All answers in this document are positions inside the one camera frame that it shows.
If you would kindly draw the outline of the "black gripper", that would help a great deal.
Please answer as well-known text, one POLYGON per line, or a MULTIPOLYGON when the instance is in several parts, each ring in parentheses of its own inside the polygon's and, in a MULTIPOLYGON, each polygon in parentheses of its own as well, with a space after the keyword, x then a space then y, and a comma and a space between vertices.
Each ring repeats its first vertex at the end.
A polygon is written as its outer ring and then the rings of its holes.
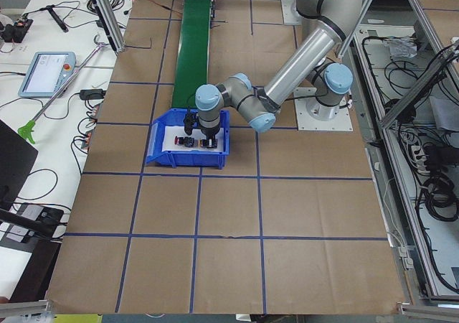
POLYGON ((216 126, 212 126, 212 127, 202 126, 201 131, 206 136, 207 139, 215 140, 216 135, 219 133, 219 124, 217 124, 216 126))

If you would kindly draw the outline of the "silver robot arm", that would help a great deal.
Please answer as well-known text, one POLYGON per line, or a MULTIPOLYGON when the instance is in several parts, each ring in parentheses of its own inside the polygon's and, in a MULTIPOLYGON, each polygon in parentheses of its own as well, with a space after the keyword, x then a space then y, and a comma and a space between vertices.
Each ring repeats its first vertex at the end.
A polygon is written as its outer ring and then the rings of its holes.
POLYGON ((217 85, 198 87, 196 113, 185 118, 185 132, 198 128, 208 140, 220 130, 220 111, 234 108, 257 132, 268 131, 281 105, 327 53, 355 30, 362 0, 295 0, 296 11, 315 20, 313 31, 271 81, 253 90, 248 76, 237 73, 217 85))

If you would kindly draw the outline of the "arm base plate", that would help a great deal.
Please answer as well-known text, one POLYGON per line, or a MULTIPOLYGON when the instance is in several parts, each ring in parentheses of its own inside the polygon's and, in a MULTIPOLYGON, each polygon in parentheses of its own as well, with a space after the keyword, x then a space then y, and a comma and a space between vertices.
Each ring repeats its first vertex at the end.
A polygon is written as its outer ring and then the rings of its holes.
POLYGON ((316 99, 316 88, 302 87, 293 91, 293 97, 299 131, 353 131, 345 98, 337 106, 324 106, 316 99))
POLYGON ((283 24, 288 26, 301 25, 302 17, 296 10, 296 0, 280 0, 283 24))

